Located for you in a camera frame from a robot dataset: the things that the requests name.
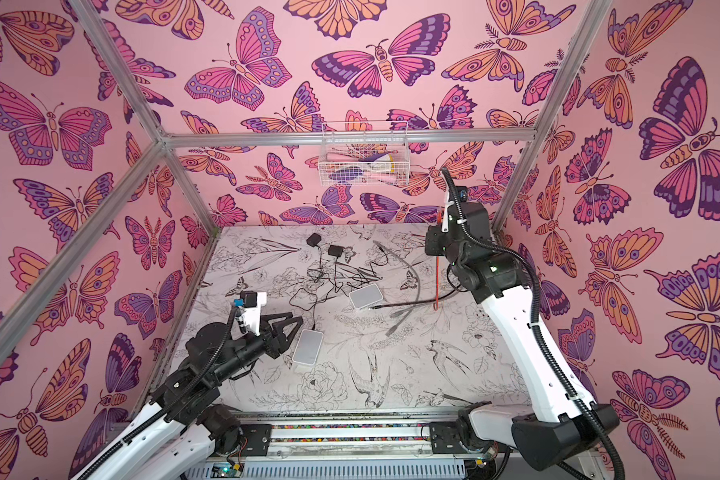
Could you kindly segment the black power adapter left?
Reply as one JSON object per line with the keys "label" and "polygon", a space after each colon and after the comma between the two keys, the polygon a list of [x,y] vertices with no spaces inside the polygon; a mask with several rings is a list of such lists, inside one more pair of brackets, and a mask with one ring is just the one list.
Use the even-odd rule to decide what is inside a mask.
{"label": "black power adapter left", "polygon": [[309,247],[317,248],[321,243],[322,237],[318,233],[312,233],[307,239],[306,244]]}

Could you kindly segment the white network switch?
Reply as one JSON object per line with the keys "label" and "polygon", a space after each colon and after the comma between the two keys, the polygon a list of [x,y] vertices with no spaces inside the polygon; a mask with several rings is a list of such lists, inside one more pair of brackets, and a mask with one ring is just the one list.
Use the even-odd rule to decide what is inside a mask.
{"label": "white network switch", "polygon": [[303,331],[293,352],[293,364],[298,367],[314,367],[321,351],[323,338],[322,332]]}
{"label": "white network switch", "polygon": [[384,296],[379,286],[371,283],[352,290],[349,299],[354,309],[363,310],[381,304]]}

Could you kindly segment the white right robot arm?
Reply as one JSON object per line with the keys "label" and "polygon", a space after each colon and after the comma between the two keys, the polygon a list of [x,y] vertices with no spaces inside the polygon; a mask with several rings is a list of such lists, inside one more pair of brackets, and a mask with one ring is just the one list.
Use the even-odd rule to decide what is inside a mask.
{"label": "white right robot arm", "polygon": [[530,409],[483,405],[467,414],[468,435],[520,453],[537,471],[558,467],[577,479],[568,459],[601,445],[613,476],[626,476],[610,439],[619,425],[613,407],[597,402],[572,372],[540,315],[541,286],[516,251],[493,242],[479,203],[449,200],[442,220],[428,228],[425,252],[447,259],[460,284],[498,328],[530,398]]}

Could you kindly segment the black power adapter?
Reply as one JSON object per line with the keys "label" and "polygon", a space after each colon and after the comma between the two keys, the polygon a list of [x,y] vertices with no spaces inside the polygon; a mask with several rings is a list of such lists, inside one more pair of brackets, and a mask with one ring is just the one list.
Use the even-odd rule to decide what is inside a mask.
{"label": "black power adapter", "polygon": [[327,249],[327,253],[331,257],[339,258],[344,253],[344,250],[345,248],[342,246],[331,244]]}
{"label": "black power adapter", "polygon": [[307,239],[306,244],[309,247],[317,248],[321,243],[322,237],[318,233],[312,233]]}

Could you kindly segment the black power adapter right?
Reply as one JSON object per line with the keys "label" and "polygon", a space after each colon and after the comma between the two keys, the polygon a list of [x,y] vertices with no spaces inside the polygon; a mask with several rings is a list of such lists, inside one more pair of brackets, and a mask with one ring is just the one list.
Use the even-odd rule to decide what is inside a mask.
{"label": "black power adapter right", "polygon": [[327,253],[331,257],[339,258],[344,253],[344,250],[345,248],[342,246],[331,244],[327,249]]}

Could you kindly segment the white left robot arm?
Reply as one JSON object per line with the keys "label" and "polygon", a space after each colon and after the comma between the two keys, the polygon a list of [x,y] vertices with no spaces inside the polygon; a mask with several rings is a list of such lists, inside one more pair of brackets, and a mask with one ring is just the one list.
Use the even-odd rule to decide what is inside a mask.
{"label": "white left robot arm", "polygon": [[131,424],[74,475],[76,479],[173,479],[213,454],[246,447],[236,410],[220,387],[248,375],[263,356],[285,354],[303,326],[291,313],[265,315],[260,333],[232,335],[235,314],[186,342],[187,356],[152,393]]}

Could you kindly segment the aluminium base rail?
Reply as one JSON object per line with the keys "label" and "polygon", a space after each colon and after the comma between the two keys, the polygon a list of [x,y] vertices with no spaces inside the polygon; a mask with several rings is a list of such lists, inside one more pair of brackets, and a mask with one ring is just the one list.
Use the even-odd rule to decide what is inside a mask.
{"label": "aluminium base rail", "polygon": [[453,415],[261,418],[242,430],[246,447],[225,457],[234,468],[251,460],[458,459],[465,479],[499,479],[512,456],[500,442],[469,445]]}

